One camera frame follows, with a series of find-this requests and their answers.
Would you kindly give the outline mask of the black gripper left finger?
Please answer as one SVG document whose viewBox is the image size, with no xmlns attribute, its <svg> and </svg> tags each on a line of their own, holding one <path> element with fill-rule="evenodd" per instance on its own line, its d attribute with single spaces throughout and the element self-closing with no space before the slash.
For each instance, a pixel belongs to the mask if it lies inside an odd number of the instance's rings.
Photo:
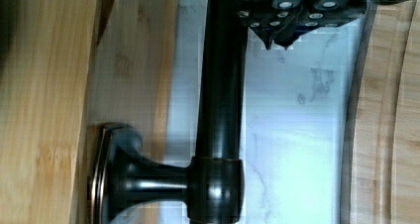
<svg viewBox="0 0 420 224">
<path fill-rule="evenodd" d="M 302 0 L 222 0 L 240 20 L 262 40 L 267 50 L 272 44 L 285 49 L 296 40 L 295 29 L 302 12 Z"/>
</svg>

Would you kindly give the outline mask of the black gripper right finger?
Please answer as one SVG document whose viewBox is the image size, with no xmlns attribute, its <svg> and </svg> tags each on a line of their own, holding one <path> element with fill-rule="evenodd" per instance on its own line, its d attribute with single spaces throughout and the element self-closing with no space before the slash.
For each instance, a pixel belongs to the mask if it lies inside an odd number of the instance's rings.
<svg viewBox="0 0 420 224">
<path fill-rule="evenodd" d="M 273 41 L 284 48 L 320 27 L 340 27 L 362 17 L 368 2 L 392 5 L 409 0 L 273 0 L 280 19 Z"/>
</svg>

